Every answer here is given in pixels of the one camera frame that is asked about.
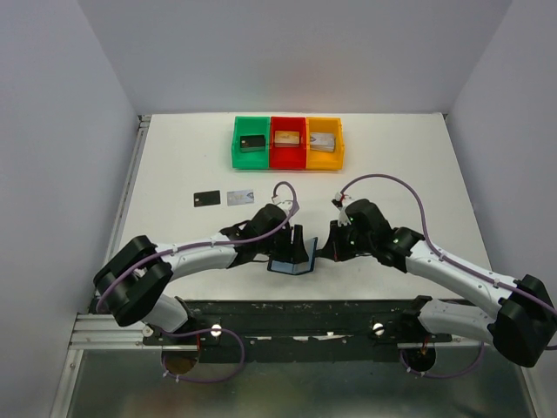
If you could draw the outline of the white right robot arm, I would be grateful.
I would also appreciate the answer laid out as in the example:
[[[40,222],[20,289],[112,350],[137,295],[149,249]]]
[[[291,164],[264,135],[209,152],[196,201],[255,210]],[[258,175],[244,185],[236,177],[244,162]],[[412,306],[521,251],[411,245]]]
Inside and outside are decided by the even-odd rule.
[[[454,258],[407,227],[392,227],[368,199],[338,195],[339,217],[330,223],[322,258],[342,262],[372,256],[381,265],[430,280],[458,294],[466,304],[418,297],[400,320],[412,341],[428,334],[452,334],[492,345],[507,360],[533,367],[556,334],[554,305],[544,283],[521,279]]]

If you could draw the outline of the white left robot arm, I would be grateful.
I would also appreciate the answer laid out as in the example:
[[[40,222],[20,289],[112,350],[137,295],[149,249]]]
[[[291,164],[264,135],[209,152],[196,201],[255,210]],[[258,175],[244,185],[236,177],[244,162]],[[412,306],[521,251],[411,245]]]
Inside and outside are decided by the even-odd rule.
[[[147,236],[129,241],[95,275],[96,311],[112,314],[121,327],[145,320],[172,281],[208,270],[252,263],[258,255],[284,255],[295,202],[268,204],[252,219],[221,229],[209,239],[157,245]]]

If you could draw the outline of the black leather card holder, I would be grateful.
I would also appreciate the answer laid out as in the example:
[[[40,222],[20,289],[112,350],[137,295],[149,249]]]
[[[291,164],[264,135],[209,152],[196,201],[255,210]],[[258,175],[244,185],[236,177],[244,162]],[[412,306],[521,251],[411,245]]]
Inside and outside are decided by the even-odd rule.
[[[272,273],[281,273],[292,276],[311,273],[315,267],[318,240],[319,239],[317,237],[314,237],[304,241],[304,249],[308,255],[307,261],[285,262],[270,260],[267,263],[267,270]]]

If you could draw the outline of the silver VIP credit card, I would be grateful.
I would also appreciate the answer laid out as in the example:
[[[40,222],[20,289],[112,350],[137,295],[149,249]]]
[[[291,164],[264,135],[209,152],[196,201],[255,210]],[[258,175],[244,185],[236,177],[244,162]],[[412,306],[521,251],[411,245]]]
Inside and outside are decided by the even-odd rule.
[[[226,200],[228,206],[253,204],[255,201],[254,191],[252,189],[229,191],[226,193]]]

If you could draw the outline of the grey credit card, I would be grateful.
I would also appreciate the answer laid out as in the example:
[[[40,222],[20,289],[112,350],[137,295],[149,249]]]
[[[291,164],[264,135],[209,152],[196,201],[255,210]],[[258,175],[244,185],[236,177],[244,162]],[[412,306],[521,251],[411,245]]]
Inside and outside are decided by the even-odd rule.
[[[218,206],[220,204],[221,204],[220,190],[195,192],[193,194],[194,207]]]

